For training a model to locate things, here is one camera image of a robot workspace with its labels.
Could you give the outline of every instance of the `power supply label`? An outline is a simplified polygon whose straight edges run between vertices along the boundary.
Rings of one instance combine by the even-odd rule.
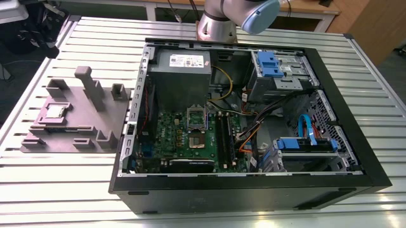
[[[171,55],[170,67],[205,68],[203,56]]]

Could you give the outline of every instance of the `floor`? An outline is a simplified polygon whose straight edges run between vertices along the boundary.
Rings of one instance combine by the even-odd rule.
[[[0,63],[12,75],[8,81],[0,80],[0,127],[20,99],[45,57],[39,49],[30,54],[16,55],[0,42]]]
[[[385,62],[378,66],[378,70],[406,103],[406,55],[400,56],[397,51],[392,52]]]

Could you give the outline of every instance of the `metal table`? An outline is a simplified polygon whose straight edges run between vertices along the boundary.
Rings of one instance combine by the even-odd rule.
[[[268,30],[244,43],[317,48],[362,127],[393,187],[306,211],[135,215],[107,192],[114,154],[46,154],[19,151],[39,114],[53,78],[74,86],[77,66],[110,87],[135,87],[146,37],[195,39],[195,25],[82,18],[61,34],[58,59],[46,59],[0,131],[0,225],[121,227],[402,227],[406,223],[406,107],[358,44],[340,34]]]

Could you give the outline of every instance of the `black cable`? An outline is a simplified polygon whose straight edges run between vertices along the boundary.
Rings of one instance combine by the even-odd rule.
[[[211,103],[218,110],[223,111],[223,112],[232,112],[232,113],[236,113],[236,114],[240,114],[240,115],[250,115],[250,114],[245,114],[245,113],[241,113],[238,111],[234,111],[234,110],[228,110],[226,108],[222,108],[219,105],[217,105],[213,101],[207,101],[209,103]]]
[[[248,130],[244,131],[241,133],[241,137],[245,136],[249,132],[254,131],[261,123],[264,122],[268,114],[273,113],[273,111],[276,111],[278,108],[282,107],[282,105],[294,97],[300,96],[300,95],[305,95],[309,94],[310,92],[314,92],[314,89],[309,89],[309,90],[304,90],[304,91],[298,91],[298,92],[293,92],[290,94],[288,94],[284,98],[281,98],[280,100],[277,100],[276,102],[273,102],[272,104],[269,104],[266,106],[266,108],[260,112],[260,114],[257,115],[253,125],[248,127]]]
[[[226,100],[228,98],[222,99],[222,101],[225,102],[225,104],[229,106],[230,110],[233,110],[232,104],[229,103],[229,101]]]
[[[201,16],[199,16],[199,12],[198,12],[198,8],[197,8],[197,4],[195,4],[195,1],[194,0],[190,0],[190,5],[191,5],[191,8],[193,8],[193,10],[194,10],[194,12],[195,12],[195,16],[197,16],[197,20],[199,20],[201,19]]]
[[[173,7],[173,3],[171,3],[171,1],[170,1],[170,0],[167,0],[167,3],[170,3],[171,10],[173,10],[173,12],[174,12],[174,14],[175,14],[175,10],[174,10],[174,7]]]
[[[288,17],[290,18],[292,17],[292,14],[293,14],[293,6],[292,6],[292,2],[290,0],[288,0],[288,4],[290,5],[290,9],[288,10]]]
[[[185,20],[186,16],[190,14],[190,9],[189,11],[186,12],[185,16],[182,17],[182,20]]]

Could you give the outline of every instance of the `cable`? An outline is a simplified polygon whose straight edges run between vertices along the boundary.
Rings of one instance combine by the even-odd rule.
[[[293,14],[293,6],[292,6],[292,2],[290,2],[290,0],[288,0],[288,4],[290,5],[290,8],[289,8],[289,10],[288,10],[288,17],[290,18],[292,17],[292,14]]]
[[[314,132],[316,132],[317,138],[324,138],[322,134],[321,134],[320,131],[318,131],[318,127],[317,127],[317,125],[316,125],[314,122],[312,123],[312,127],[313,127],[313,130],[314,130]]]
[[[223,111],[223,112],[237,113],[238,115],[250,115],[250,114],[240,113],[240,112],[237,112],[237,111],[234,111],[234,110],[228,110],[228,109],[222,108],[221,106],[218,106],[213,101],[209,101],[209,102],[214,105],[214,107],[215,107],[218,110],[221,110],[221,111]]]
[[[197,20],[199,20],[201,19],[201,16],[199,16],[199,12],[198,12],[198,8],[197,8],[197,4],[195,4],[195,1],[194,0],[190,0],[190,5],[191,5],[191,8],[193,8],[193,10],[194,10],[194,12],[195,12],[195,16],[197,16]]]
[[[167,3],[170,3],[170,7],[171,7],[173,12],[174,12],[177,21],[178,21],[179,23],[182,23],[182,17],[179,16],[179,14],[177,14],[177,11],[174,10],[171,1],[167,0]]]
[[[190,9],[189,9],[189,11],[186,12],[185,16],[182,17],[182,20],[186,19],[186,17],[187,17],[189,14],[190,14]]]
[[[314,91],[314,89],[293,92],[289,95],[286,95],[285,97],[282,97],[280,100],[277,100],[276,102],[269,104],[266,106],[266,108],[257,115],[253,125],[248,128],[249,130],[246,130],[241,133],[241,137],[244,137],[249,132],[252,132],[261,125],[261,123],[264,122],[264,120],[268,116],[268,113],[273,113],[273,111],[276,111],[278,108],[281,108],[282,104],[285,102],[288,102],[290,99],[293,99],[296,96],[309,94],[313,91]]]
[[[313,130],[310,116],[308,114],[302,114],[300,116],[300,121],[298,121],[300,137],[304,137],[304,121],[306,122],[308,138],[310,138],[312,145],[317,145],[318,142],[317,142],[317,139],[316,139],[316,133],[314,133],[314,130]]]
[[[229,90],[229,92],[226,93],[226,95],[222,96],[221,98],[209,99],[209,101],[219,101],[219,100],[225,99],[226,97],[229,97],[229,95],[232,94],[232,91],[233,91],[233,80],[232,80],[230,75],[228,74],[228,72],[226,72],[222,68],[219,68],[219,67],[217,67],[217,66],[213,66],[213,67],[217,68],[219,71],[223,72],[223,74],[226,75],[226,77],[229,78],[229,81],[230,81],[230,90]]]
[[[253,134],[249,136],[249,138],[246,139],[246,141],[245,141],[244,144],[241,145],[240,152],[242,151],[244,146],[248,144],[249,140],[253,138],[253,136],[254,136],[254,134],[258,132],[258,130],[260,130],[260,127],[256,129],[256,131],[253,132]]]

